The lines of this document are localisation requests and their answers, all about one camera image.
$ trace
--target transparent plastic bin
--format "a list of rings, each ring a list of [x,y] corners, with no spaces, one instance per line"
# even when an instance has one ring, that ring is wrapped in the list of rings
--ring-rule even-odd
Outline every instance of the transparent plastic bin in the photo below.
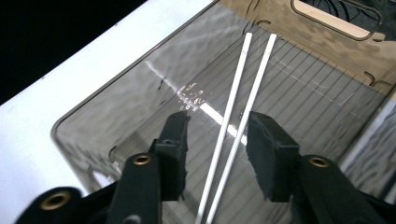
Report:
[[[52,137],[87,190],[101,188],[95,173],[119,179],[126,159],[149,150],[166,118],[188,110],[185,200],[163,203],[163,222],[193,223],[219,134],[216,117],[224,114],[247,32],[253,37],[230,120],[237,130],[271,33],[217,3],[63,116]],[[301,154],[340,161],[389,98],[391,87],[374,90],[371,81],[279,35],[252,110],[273,117]],[[206,213],[233,140],[228,132]],[[215,221],[291,222],[287,203],[263,199],[245,145],[240,143]]]

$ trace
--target black background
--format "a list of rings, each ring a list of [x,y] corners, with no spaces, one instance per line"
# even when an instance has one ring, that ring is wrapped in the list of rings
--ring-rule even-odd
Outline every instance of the black background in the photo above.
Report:
[[[31,0],[0,5],[0,105],[143,4]]]

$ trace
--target white surface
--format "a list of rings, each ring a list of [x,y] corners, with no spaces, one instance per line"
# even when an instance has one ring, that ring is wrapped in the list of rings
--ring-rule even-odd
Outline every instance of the white surface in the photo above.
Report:
[[[207,216],[206,223],[209,224],[212,223],[213,218],[215,217],[216,210],[218,209],[219,201],[221,198],[221,194],[224,190],[225,183],[227,182],[228,175],[230,174],[231,168],[233,166],[233,159],[235,159],[236,151],[238,150],[239,147],[239,142],[241,141],[242,135],[244,134],[245,128],[248,124],[248,116],[250,110],[253,107],[254,101],[256,100],[257,92],[259,91],[259,87],[262,84],[262,77],[264,76],[265,68],[267,67],[268,60],[270,59],[270,55],[274,47],[275,40],[276,40],[276,35],[271,34],[268,40],[267,47],[265,48],[264,51],[264,55],[262,55],[262,62],[260,63],[259,71],[257,72],[256,78],[254,79],[253,82],[253,87],[251,88],[250,95],[247,99],[247,106],[245,107],[244,115],[242,116],[241,123],[239,124],[236,137],[233,140],[233,146],[231,147],[230,155],[227,159],[227,163],[225,164],[225,168],[221,176],[218,189],[216,191],[215,199],[213,200],[212,206],[210,207],[210,211],[209,211],[209,215]]]
[[[215,177],[216,168],[219,162],[219,156],[221,148],[224,142],[224,137],[227,132],[228,123],[230,121],[231,112],[233,112],[233,103],[235,102],[235,97],[238,92],[239,82],[241,81],[242,72],[245,67],[245,61],[248,56],[248,48],[250,46],[251,33],[247,33],[245,36],[244,45],[242,46],[241,56],[239,57],[238,65],[236,66],[235,77],[233,78],[233,85],[231,86],[230,97],[228,98],[227,105],[225,107],[224,119],[221,122],[221,128],[219,132],[218,141],[215,146],[215,151],[213,153],[212,162],[210,162],[209,173],[207,174],[204,192],[202,193],[201,202],[198,208],[198,214],[195,219],[195,224],[200,224],[202,217],[204,216],[205,206],[207,197],[209,196],[210,188],[212,187],[213,178]]]
[[[54,122],[210,2],[149,0],[0,106],[1,223],[15,222],[48,189],[82,189],[50,139]]]

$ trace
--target white stick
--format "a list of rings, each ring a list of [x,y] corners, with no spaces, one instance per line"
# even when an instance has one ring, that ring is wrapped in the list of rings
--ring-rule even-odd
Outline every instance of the white stick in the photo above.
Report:
[[[272,48],[275,44],[275,40],[276,40],[276,35],[271,34],[270,39],[268,40],[267,48],[265,49],[264,55],[262,56],[262,62],[260,64],[259,71],[257,72],[256,79],[254,80],[253,88],[251,89],[250,95],[248,97],[247,106],[245,107],[244,115],[242,117],[241,123],[238,128],[238,133],[236,134],[235,140],[233,141],[233,147],[231,148],[230,156],[228,157],[227,164],[225,165],[224,172],[221,176],[219,187],[218,190],[216,191],[215,199],[212,203],[212,206],[210,207],[206,224],[212,223],[213,217],[215,216],[216,210],[218,209],[221,194],[224,190],[225,183],[227,182],[228,175],[230,174],[231,167],[233,166],[233,159],[235,158],[235,154],[238,149],[239,142],[241,141],[245,127],[247,126],[248,115],[251,108],[253,107],[253,103],[254,100],[256,99],[257,91],[259,90],[260,84],[262,83],[262,77],[264,75],[265,67],[268,64],[268,60],[270,58]]]
[[[231,112],[233,111],[233,103],[235,102],[236,93],[238,91],[239,82],[241,80],[242,72],[244,70],[245,61],[248,56],[248,47],[250,46],[252,34],[247,33],[245,36],[245,42],[242,47],[241,56],[239,57],[239,62],[236,67],[235,77],[233,78],[233,85],[231,86],[230,97],[224,112],[224,119],[221,123],[221,128],[219,132],[218,142],[216,143],[215,151],[213,153],[212,162],[210,163],[209,173],[207,174],[204,192],[202,194],[201,202],[198,208],[198,214],[195,219],[195,224],[200,224],[202,217],[204,215],[207,197],[209,195],[210,188],[212,186],[213,177],[215,176],[216,168],[218,166],[219,155],[221,152],[221,147],[224,142],[224,137],[227,132],[228,122],[230,121]]]

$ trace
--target gray translucent container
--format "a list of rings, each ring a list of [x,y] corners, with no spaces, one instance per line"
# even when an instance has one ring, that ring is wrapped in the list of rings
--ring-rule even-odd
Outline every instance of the gray translucent container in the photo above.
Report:
[[[270,32],[217,4],[64,115],[52,137],[87,190],[101,188],[95,174],[119,179],[125,160],[149,150],[166,118],[188,110],[185,201],[164,203],[163,222],[192,223],[219,134],[215,117],[224,114],[246,32],[253,38],[230,120],[237,129]],[[368,86],[371,80],[347,73],[278,37],[253,110],[273,117],[300,144],[301,154],[340,161],[388,99]],[[207,204],[233,140],[228,132]],[[245,144],[239,146],[215,221],[291,222],[287,203],[263,200]]]

